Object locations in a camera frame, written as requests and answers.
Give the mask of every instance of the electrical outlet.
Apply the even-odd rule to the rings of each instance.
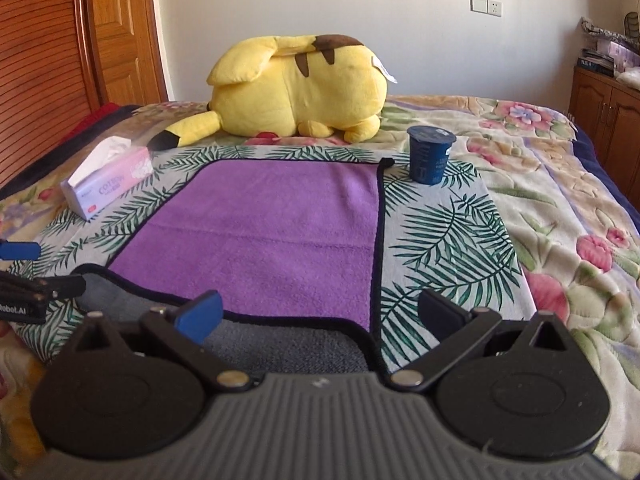
[[[502,3],[494,2],[493,0],[488,0],[487,13],[492,16],[498,16],[500,18],[502,16]]]
[[[471,10],[473,12],[482,12],[486,14],[488,12],[486,0],[471,0]]]

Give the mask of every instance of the cup lid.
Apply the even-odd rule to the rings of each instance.
[[[434,142],[436,144],[453,144],[456,136],[436,126],[411,126],[407,133],[418,142]]]

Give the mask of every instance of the red fabric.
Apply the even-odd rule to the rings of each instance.
[[[116,111],[120,106],[116,103],[107,103],[100,108],[98,108],[95,112],[87,115],[82,121],[78,123],[73,130],[71,130],[63,139],[60,141],[60,144],[67,142],[69,139],[73,139],[77,134],[87,129],[89,126],[93,126],[97,123],[101,118],[106,117],[107,115]]]

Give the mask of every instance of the tissue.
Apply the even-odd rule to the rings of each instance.
[[[89,220],[151,173],[145,146],[132,147],[129,139],[108,137],[60,187],[69,208]]]

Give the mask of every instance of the gray ribbed panel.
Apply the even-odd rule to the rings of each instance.
[[[592,456],[540,465],[482,455],[448,433],[422,397],[387,390],[373,374],[325,378],[272,374],[252,392],[219,397],[197,428],[160,452],[133,460],[90,462],[54,451],[24,478],[613,480],[616,476]]]

